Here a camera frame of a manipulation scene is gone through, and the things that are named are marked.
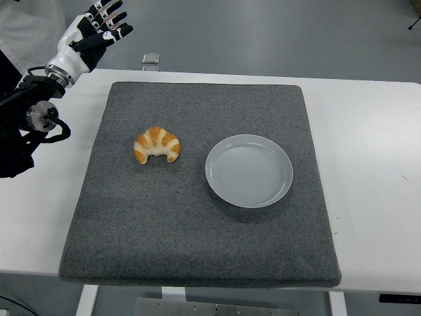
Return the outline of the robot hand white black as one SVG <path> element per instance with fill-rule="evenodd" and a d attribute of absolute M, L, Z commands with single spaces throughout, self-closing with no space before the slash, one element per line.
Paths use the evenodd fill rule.
<path fill-rule="evenodd" d="M 91 72 L 107 48 L 133 30 L 124 21 L 127 13 L 118 11 L 121 6 L 121 1 L 96 1 L 78 15 L 60 39 L 56 56 L 45 65 L 46 75 L 67 87 Z"/>

